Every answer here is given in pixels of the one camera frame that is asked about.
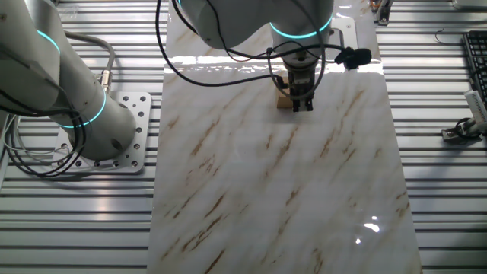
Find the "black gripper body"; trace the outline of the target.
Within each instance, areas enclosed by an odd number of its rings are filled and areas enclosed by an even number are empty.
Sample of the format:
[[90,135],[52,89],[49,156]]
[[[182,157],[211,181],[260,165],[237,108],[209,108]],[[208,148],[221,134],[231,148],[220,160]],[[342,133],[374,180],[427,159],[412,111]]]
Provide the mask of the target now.
[[315,71],[289,71],[288,72],[288,86],[291,100],[296,100],[297,97],[307,94],[304,100],[313,100],[314,92],[310,90],[315,85]]

